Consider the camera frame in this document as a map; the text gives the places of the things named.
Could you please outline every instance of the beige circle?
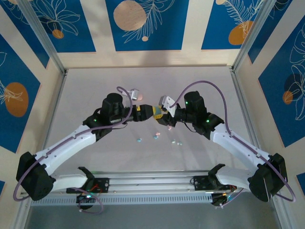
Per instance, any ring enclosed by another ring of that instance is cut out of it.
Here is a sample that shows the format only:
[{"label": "beige circle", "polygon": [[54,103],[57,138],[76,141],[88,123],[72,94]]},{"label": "beige circle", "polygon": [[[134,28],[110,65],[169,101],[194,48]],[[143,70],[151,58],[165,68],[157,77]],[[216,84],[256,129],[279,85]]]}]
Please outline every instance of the beige circle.
[{"label": "beige circle", "polygon": [[142,41],[144,41],[144,42],[148,41],[148,37],[146,37],[146,36],[142,37]]},{"label": "beige circle", "polygon": [[146,23],[142,6],[132,0],[122,1],[113,11],[114,21],[121,30],[133,31]]},{"label": "beige circle", "polygon": [[11,2],[11,3],[13,3],[13,4],[15,4],[15,5],[17,5],[16,0],[8,0],[8,1]]},{"label": "beige circle", "polygon": [[226,0],[215,0],[217,5],[222,5],[226,2]]}]

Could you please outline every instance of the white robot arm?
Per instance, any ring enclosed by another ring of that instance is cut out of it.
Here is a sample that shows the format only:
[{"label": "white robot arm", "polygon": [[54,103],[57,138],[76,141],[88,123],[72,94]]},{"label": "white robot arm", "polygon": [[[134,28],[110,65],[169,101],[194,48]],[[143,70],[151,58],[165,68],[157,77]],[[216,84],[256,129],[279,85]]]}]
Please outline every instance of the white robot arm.
[{"label": "white robot arm", "polygon": [[219,164],[209,172],[209,181],[214,188],[234,185],[250,190],[258,199],[268,202],[283,186],[279,176],[268,166],[270,162],[287,181],[285,161],[279,155],[270,155],[247,141],[230,129],[218,116],[207,112],[203,98],[196,92],[184,96],[186,108],[169,96],[160,99],[159,106],[168,113],[159,116],[162,125],[175,126],[177,122],[191,123],[195,131],[207,139],[221,145],[238,158],[247,169],[236,169]]}]

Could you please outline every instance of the enclosure wall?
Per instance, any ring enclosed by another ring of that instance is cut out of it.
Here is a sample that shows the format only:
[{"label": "enclosure wall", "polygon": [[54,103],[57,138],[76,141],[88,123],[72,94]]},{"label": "enclosure wall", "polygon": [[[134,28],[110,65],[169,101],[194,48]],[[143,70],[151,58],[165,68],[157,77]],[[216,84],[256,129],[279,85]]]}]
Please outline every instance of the enclosure wall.
[{"label": "enclosure wall", "polygon": [[66,68],[231,65],[263,2],[29,1]]},{"label": "enclosure wall", "polygon": [[[288,181],[296,194],[295,203],[284,202],[292,210],[288,220],[303,228],[305,2],[278,2],[235,73],[263,149],[285,158]],[[290,198],[286,188],[283,193]]]},{"label": "enclosure wall", "polygon": [[41,149],[62,76],[27,24],[14,24],[0,0],[0,228],[10,228],[19,157]]}]

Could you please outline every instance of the floral line art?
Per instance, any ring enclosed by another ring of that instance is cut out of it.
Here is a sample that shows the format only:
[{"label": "floral line art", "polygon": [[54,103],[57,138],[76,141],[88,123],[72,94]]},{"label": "floral line art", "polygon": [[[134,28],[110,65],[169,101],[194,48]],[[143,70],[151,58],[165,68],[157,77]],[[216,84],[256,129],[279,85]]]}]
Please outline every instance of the floral line art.
[{"label": "floral line art", "polygon": [[124,43],[133,39],[148,41],[149,37],[162,25],[161,13],[167,11],[175,0],[125,0],[114,10],[117,26],[124,30]]},{"label": "floral line art", "polygon": [[[15,18],[28,24],[17,4],[11,0],[1,1]],[[52,34],[57,39],[62,39],[64,32],[78,35],[74,23],[79,21],[81,16],[66,9],[66,0],[31,0],[30,4],[48,34]]]},{"label": "floral line art", "polygon": [[[4,64],[7,53],[0,52],[0,67]],[[9,102],[10,99],[16,99],[22,101],[22,92],[17,94],[8,90],[0,80],[0,104],[3,104],[6,100]]]},{"label": "floral line art", "polygon": [[289,105],[295,102],[295,120],[305,117],[305,24],[298,32],[289,57],[292,74],[284,85],[283,101]]}]

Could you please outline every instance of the orange dot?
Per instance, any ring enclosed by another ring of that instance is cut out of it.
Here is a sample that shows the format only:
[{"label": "orange dot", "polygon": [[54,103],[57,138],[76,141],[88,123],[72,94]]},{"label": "orange dot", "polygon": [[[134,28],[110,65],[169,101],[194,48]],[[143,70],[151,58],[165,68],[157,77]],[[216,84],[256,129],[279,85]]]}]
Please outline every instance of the orange dot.
[{"label": "orange dot", "polygon": [[232,29],[229,35],[229,43],[232,45],[243,44],[252,24],[253,21],[245,21],[244,23],[237,25],[234,29]]},{"label": "orange dot", "polygon": [[287,105],[289,105],[292,102],[293,98],[294,98],[294,96],[292,95],[292,93],[290,91],[286,91],[283,94],[283,101]]},{"label": "orange dot", "polygon": [[[18,98],[11,96],[11,93],[21,94]],[[4,94],[8,96],[5,99],[5,106],[8,112],[15,117],[22,117],[25,115],[29,105],[29,95],[27,89],[21,83],[10,83]]]},{"label": "orange dot", "polygon": [[53,30],[52,35],[57,39],[63,38],[63,32],[60,30]]}]

